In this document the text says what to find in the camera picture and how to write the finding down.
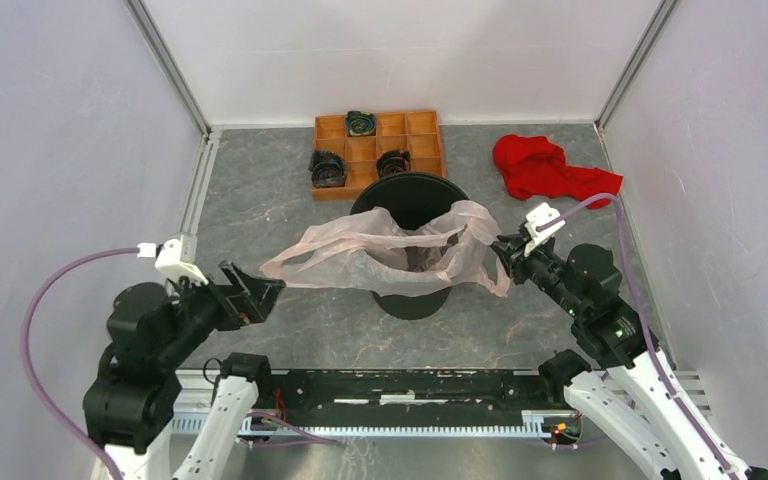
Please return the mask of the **pink plastic trash bag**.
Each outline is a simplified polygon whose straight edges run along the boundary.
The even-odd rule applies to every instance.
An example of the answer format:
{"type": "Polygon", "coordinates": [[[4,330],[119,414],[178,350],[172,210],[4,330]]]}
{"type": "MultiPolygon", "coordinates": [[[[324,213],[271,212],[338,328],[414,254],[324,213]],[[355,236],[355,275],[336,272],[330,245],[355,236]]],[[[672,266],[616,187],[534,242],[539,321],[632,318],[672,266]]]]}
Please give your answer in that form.
{"type": "Polygon", "coordinates": [[[500,234],[490,212],[470,200],[415,230],[375,207],[309,227],[260,270],[291,288],[418,297],[471,283],[504,297],[511,279],[490,249],[500,234]]]}

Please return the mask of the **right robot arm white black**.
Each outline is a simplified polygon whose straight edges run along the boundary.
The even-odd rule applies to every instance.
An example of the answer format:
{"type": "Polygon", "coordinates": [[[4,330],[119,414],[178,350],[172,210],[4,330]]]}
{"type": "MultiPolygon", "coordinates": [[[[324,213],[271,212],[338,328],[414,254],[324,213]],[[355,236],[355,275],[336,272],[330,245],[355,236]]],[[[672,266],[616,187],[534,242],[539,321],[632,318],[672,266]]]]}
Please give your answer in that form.
{"type": "Polygon", "coordinates": [[[534,283],[573,320],[582,355],[564,350],[539,367],[537,392],[589,418],[650,479],[768,479],[739,458],[689,398],[664,351],[618,289],[611,251],[501,236],[491,246],[514,283],[534,283]]]}

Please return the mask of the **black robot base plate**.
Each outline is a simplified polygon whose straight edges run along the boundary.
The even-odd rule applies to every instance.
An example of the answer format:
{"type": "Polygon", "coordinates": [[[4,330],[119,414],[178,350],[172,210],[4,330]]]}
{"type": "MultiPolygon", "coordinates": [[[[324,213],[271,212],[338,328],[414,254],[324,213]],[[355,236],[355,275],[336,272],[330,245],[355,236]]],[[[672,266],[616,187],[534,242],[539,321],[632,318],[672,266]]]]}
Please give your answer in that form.
{"type": "Polygon", "coordinates": [[[520,427],[524,415],[572,417],[564,399],[571,371],[551,359],[511,369],[277,370],[262,355],[232,353],[214,379],[240,373],[255,384],[252,410],[299,428],[431,429],[520,427]]]}

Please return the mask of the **black plastic trash bin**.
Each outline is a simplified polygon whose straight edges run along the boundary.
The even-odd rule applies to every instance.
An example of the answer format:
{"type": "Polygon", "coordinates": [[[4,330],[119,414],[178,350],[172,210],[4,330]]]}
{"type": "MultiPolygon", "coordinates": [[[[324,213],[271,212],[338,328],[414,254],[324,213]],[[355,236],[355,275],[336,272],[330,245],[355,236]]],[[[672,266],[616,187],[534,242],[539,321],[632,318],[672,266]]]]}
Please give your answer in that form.
{"type": "MultiPolygon", "coordinates": [[[[359,214],[375,207],[388,210],[405,230],[416,230],[447,213],[467,194],[456,184],[441,176],[424,172],[402,172],[379,179],[354,200],[350,212],[359,214]]],[[[406,297],[372,295],[386,314],[406,321],[421,320],[442,308],[451,292],[449,287],[433,293],[406,297]]]]}

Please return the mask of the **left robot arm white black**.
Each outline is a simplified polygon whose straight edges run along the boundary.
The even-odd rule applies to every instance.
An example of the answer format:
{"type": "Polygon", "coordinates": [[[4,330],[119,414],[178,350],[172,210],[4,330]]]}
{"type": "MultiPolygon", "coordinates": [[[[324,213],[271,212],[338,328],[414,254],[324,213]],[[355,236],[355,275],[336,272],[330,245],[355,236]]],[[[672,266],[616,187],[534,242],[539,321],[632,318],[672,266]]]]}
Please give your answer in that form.
{"type": "Polygon", "coordinates": [[[267,357],[221,362],[205,424],[177,468],[170,462],[178,369],[216,331],[266,321],[286,284],[220,265],[226,284],[180,277],[175,294],[156,283],[122,291],[107,320],[111,342],[86,392],[87,435],[113,479],[219,479],[245,416],[274,394],[267,357]]]}

